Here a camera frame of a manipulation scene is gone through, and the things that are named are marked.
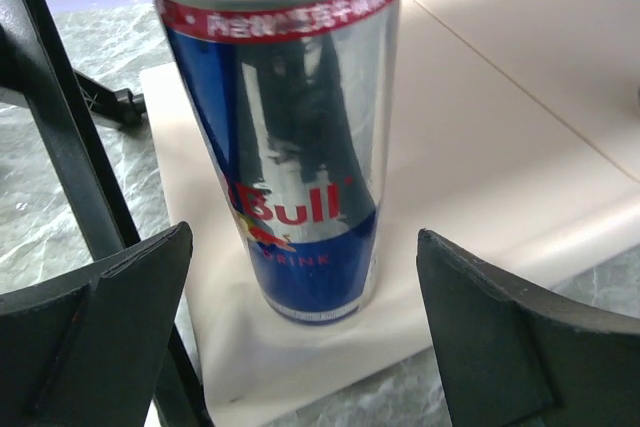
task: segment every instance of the white surface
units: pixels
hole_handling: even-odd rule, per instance
[[[468,8],[465,0],[438,2],[451,15],[458,4]],[[530,32],[519,35],[545,48]],[[571,40],[563,55],[598,42]],[[638,182],[410,0],[396,78],[378,291],[341,324],[303,328],[259,294],[175,67],[143,73],[169,215],[194,231],[186,290],[216,425],[269,421],[428,347],[415,273],[420,228],[543,286],[640,238]]]
[[[160,418],[158,417],[158,409],[156,409],[156,404],[153,402],[151,402],[149,406],[149,414],[147,414],[144,427],[162,427],[160,425]]]
[[[640,179],[640,0],[416,0]]]

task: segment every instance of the black frame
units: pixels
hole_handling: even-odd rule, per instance
[[[417,268],[453,425],[640,425],[640,319],[558,295],[432,231],[419,234]]]
[[[140,242],[86,99],[94,113],[138,125],[142,97],[75,72],[45,0],[0,0],[0,55],[0,86],[24,96],[92,257]],[[154,398],[165,426],[212,425],[175,325]]]

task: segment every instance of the red bull can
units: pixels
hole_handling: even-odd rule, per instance
[[[306,324],[361,309],[375,280],[399,0],[156,6],[266,301]]]

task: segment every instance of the black plastic part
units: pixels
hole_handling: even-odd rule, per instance
[[[640,319],[571,301],[433,232],[418,275],[456,427],[640,425]]]
[[[142,124],[142,114],[146,112],[144,101],[134,102],[129,89],[113,92],[80,72],[75,74],[89,112],[126,127]]]
[[[0,296],[0,424],[144,425],[191,252],[182,223]]]
[[[0,53],[6,56],[0,75],[13,79],[24,95],[92,257],[100,260],[139,243],[45,0],[0,0],[0,9]],[[85,87],[108,97],[98,84],[86,82]],[[114,96],[123,101],[122,94]],[[139,96],[126,93],[124,101],[142,112]],[[160,373],[163,388],[156,392],[161,420],[176,427],[211,425],[175,326],[171,339]]]

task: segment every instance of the red bull logo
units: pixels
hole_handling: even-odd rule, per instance
[[[340,190],[338,184],[309,190],[309,203],[287,207],[280,204],[269,205],[264,193],[252,187],[235,184],[237,197],[229,189],[229,199],[243,212],[245,219],[253,218],[268,222],[276,219],[284,225],[298,226],[310,222],[319,223],[335,219],[340,215]]]
[[[284,235],[283,238],[276,237],[266,230],[261,229],[249,217],[242,214],[238,214],[238,223],[240,224],[240,229],[249,240],[266,245],[267,247],[273,245],[287,252],[296,251],[296,249],[289,245],[291,240],[289,240],[288,235]]]

